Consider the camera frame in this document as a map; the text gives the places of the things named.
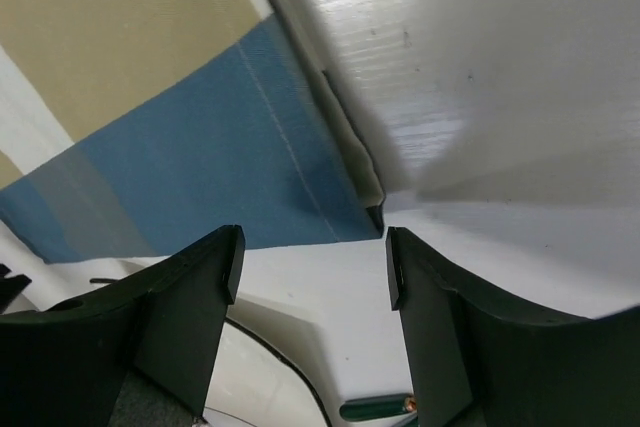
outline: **white plate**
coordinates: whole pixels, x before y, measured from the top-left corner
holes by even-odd
[[[265,341],[229,320],[222,330],[206,407],[255,427],[330,426],[302,372]],[[220,425],[242,425],[227,422]]]

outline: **beige stripe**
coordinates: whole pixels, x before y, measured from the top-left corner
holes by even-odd
[[[22,174],[18,168],[13,165],[9,157],[0,152],[0,189],[15,182]]]
[[[258,21],[249,0],[0,0],[0,44],[79,140],[183,79]]]

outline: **gray stripe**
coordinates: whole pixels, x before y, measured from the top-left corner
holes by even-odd
[[[36,169],[29,180],[81,258],[158,255],[77,146]]]

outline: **cloth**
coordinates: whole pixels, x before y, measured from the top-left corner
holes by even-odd
[[[0,12],[0,255],[165,256],[229,223],[248,248],[380,235],[266,0]]]

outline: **striped cloth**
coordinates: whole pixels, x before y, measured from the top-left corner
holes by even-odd
[[[380,235],[266,0],[0,0],[0,221],[45,263]]]

